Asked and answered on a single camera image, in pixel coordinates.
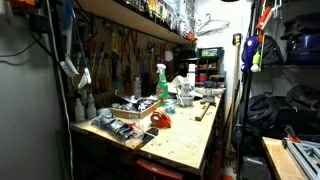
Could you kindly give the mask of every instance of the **wooden workbench top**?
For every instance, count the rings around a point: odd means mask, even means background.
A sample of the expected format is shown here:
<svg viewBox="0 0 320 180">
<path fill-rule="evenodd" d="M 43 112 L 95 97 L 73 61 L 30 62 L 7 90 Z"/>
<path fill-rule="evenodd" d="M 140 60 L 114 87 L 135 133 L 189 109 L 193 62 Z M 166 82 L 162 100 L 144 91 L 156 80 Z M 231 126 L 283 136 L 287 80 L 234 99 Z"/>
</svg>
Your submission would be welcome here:
<svg viewBox="0 0 320 180">
<path fill-rule="evenodd" d="M 281 140 L 266 137 L 262 139 L 264 148 L 277 179 L 308 179 L 300 172 L 289 152 L 282 147 Z"/>
<path fill-rule="evenodd" d="M 195 120 L 195 116 L 204 109 L 204 105 L 201 105 L 200 101 L 194 101 L 194 107 L 192 108 L 176 107 L 176 113 L 170 115 L 171 128 L 159 129 L 158 136 L 143 146 L 137 153 L 163 164 L 199 174 L 220 104 L 220 97 L 216 97 L 216 104 L 216 107 L 209 107 L 201 121 Z M 140 120 L 137 125 L 145 130 L 150 128 L 150 116 L 151 114 Z M 92 126 L 90 123 L 91 121 L 73 123 L 71 128 L 84 134 L 94 134 L 119 147 L 122 146 L 131 150 L 137 150 L 141 147 L 141 143 L 126 145 L 119 143 L 108 132 Z"/>
</svg>

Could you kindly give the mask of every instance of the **green spray bottle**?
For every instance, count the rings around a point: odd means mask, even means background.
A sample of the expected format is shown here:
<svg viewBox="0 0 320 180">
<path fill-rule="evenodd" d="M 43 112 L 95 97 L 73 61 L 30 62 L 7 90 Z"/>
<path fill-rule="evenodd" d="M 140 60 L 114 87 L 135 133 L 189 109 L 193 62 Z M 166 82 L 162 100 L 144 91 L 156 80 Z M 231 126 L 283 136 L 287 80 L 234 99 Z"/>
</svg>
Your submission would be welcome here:
<svg viewBox="0 0 320 180">
<path fill-rule="evenodd" d="M 156 88 L 157 97 L 161 100 L 168 99 L 168 83 L 165 74 L 166 66 L 164 64 L 157 64 L 157 67 L 157 73 L 159 73 L 159 82 Z"/>
</svg>

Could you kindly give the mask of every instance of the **wall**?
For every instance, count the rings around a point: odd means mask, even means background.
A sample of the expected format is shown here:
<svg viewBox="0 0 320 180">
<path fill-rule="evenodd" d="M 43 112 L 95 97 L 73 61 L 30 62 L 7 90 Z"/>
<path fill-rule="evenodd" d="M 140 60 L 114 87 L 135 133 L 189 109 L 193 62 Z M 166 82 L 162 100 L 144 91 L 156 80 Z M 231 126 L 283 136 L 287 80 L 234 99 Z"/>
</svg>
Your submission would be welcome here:
<svg viewBox="0 0 320 180">
<path fill-rule="evenodd" d="M 298 15 L 319 12 L 320 1 L 294 1 L 283 4 L 283 19 L 271 21 L 267 25 L 267 34 L 272 35 L 278 42 L 284 54 L 286 41 L 280 40 L 284 33 L 283 22 Z M 273 96 L 285 96 L 295 85 L 303 84 L 320 90 L 317 77 L 320 75 L 320 66 L 314 67 L 277 67 L 265 68 L 263 72 L 253 76 L 251 88 L 252 95 L 270 93 Z"/>
<path fill-rule="evenodd" d="M 33 42 L 27 29 L 8 25 L 3 1 L 0 24 L 0 56 Z M 52 63 L 37 45 L 0 59 L 0 179 L 62 179 L 56 138 L 62 120 Z"/>
<path fill-rule="evenodd" d="M 230 22 L 228 28 L 225 28 L 219 32 L 215 31 L 210 34 L 198 36 L 197 48 L 207 47 L 223 47 L 224 58 L 222 61 L 222 70 L 226 71 L 226 87 L 225 92 L 225 107 L 229 109 L 231 97 L 232 97 L 232 85 L 233 74 L 235 65 L 235 46 L 232 45 L 233 34 L 241 33 L 242 42 L 245 41 L 245 37 L 248 30 L 249 18 L 250 18 L 251 2 L 237 1 L 232 3 L 223 2 L 220 0 L 198 0 L 195 2 L 196 19 L 202 19 L 204 21 L 207 13 L 211 14 L 211 19 L 225 20 Z M 241 78 L 241 73 L 238 73 L 238 79 Z"/>
</svg>

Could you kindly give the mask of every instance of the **workbench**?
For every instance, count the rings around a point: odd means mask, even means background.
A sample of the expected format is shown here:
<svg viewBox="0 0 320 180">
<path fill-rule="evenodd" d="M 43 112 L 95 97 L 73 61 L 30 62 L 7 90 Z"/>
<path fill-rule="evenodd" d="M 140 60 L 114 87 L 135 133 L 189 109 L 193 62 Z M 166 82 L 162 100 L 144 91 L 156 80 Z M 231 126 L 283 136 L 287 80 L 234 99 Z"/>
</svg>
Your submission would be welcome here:
<svg viewBox="0 0 320 180">
<path fill-rule="evenodd" d="M 262 144 L 277 179 L 308 179 L 301 173 L 299 166 L 292 159 L 291 154 L 282 147 L 281 140 L 263 137 Z"/>
<path fill-rule="evenodd" d="M 176 113 L 170 115 L 171 128 L 159 129 L 158 136 L 145 145 L 118 142 L 108 132 L 91 125 L 92 120 L 72 123 L 71 129 L 81 134 L 96 136 L 98 139 L 141 157 L 199 175 L 203 170 L 207 146 L 212 138 L 220 97 L 216 97 L 215 100 L 216 106 L 211 105 L 201 121 L 195 120 L 195 116 L 204 110 L 204 105 L 200 104 L 200 100 L 194 101 L 192 108 L 177 106 Z M 151 114 L 139 120 L 138 124 L 141 128 L 147 129 L 151 126 L 150 116 Z"/>
</svg>

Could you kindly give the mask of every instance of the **blue container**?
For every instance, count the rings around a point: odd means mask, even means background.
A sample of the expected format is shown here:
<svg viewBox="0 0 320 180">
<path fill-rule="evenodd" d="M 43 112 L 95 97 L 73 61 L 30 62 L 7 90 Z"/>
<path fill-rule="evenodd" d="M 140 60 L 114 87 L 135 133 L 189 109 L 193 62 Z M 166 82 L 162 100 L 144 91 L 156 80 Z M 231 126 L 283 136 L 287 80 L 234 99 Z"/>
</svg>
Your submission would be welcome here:
<svg viewBox="0 0 320 180">
<path fill-rule="evenodd" d="M 320 33 L 301 36 L 296 49 L 288 54 L 287 62 L 301 65 L 320 64 Z"/>
</svg>

